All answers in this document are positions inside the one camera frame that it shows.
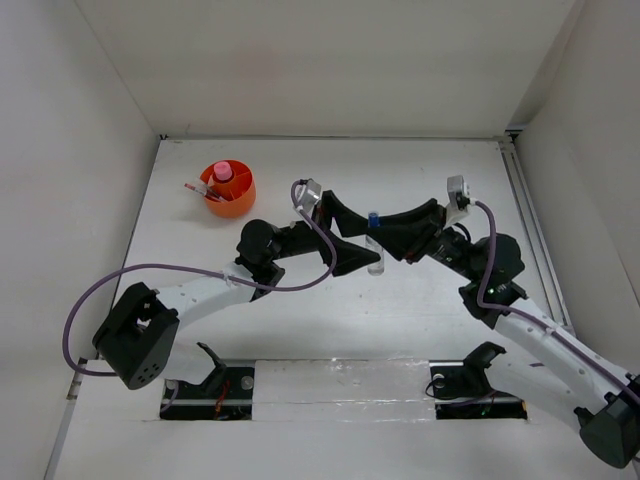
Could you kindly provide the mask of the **clear spray bottle blue nozzle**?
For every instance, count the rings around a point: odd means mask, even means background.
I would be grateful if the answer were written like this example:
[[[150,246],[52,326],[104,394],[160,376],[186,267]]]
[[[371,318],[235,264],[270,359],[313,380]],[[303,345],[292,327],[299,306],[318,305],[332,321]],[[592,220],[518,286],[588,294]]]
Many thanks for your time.
[[[368,213],[368,228],[375,229],[380,226],[379,214],[376,211]],[[384,250],[382,246],[370,235],[365,237],[366,247],[372,252],[376,253],[379,259],[367,266],[367,271],[372,276],[380,276],[384,273]]]

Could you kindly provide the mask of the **pink capped small bottle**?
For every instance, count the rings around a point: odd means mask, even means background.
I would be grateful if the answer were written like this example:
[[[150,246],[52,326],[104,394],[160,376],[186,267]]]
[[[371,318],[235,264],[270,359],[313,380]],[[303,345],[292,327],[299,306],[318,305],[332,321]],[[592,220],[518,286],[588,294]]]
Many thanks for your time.
[[[213,165],[212,174],[216,183],[226,183],[234,178],[232,165],[227,161],[219,161]]]

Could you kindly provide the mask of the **red pen refill with white end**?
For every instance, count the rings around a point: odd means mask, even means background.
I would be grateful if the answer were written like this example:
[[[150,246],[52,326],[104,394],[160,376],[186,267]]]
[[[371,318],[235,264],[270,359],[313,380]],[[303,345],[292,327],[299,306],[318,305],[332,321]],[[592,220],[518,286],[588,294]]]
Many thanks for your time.
[[[202,193],[201,193],[201,188],[204,187],[204,186],[206,186],[206,185],[204,185],[204,184],[195,184],[195,183],[185,183],[184,184],[185,188],[187,188],[187,189],[189,189],[189,190],[191,190],[191,191],[193,191],[193,192],[195,192],[195,193],[197,193],[197,194],[199,194],[201,196],[203,196]]]

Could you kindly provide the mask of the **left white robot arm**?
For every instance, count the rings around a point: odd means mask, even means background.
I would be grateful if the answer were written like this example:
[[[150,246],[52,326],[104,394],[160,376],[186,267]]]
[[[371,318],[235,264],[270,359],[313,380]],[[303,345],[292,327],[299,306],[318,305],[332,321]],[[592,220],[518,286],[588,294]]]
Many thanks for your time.
[[[159,290],[138,282],[124,291],[92,343],[128,389],[164,378],[189,384],[205,397],[221,390],[226,366],[220,357],[203,342],[194,347],[176,344],[178,333],[216,312],[280,290],[285,271],[278,259],[318,252],[334,276],[380,261],[378,252],[344,242],[317,225],[309,209],[298,212],[300,220],[288,227],[248,222],[237,258],[219,272]]]

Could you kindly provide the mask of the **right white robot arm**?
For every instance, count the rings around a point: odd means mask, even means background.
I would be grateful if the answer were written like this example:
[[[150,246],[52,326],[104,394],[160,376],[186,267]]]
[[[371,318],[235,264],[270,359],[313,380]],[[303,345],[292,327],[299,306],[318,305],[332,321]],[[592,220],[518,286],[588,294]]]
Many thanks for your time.
[[[520,247],[498,233],[486,204],[464,199],[442,207],[431,201],[382,217],[368,233],[397,260],[429,257],[468,279],[459,294],[469,313],[539,363],[511,366],[505,348],[486,342],[465,359],[468,390],[494,388],[533,403],[576,431],[611,467],[623,469],[638,457],[638,376],[564,330],[516,283],[524,269]]]

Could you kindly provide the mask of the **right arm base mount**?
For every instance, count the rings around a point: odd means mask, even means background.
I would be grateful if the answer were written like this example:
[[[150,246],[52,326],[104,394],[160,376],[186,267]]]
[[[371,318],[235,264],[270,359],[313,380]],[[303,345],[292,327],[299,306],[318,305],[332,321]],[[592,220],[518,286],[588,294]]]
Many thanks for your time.
[[[425,395],[434,400],[437,420],[527,420],[525,403],[494,390],[462,364],[435,364]]]

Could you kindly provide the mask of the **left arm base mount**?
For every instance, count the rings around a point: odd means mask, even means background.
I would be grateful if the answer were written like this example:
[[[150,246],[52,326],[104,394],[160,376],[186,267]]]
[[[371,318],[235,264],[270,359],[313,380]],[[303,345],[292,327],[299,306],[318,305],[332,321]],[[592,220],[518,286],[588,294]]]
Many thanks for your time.
[[[213,393],[185,381],[164,387],[159,416],[167,421],[249,421],[252,419],[255,380],[254,364],[231,365],[222,384]]]

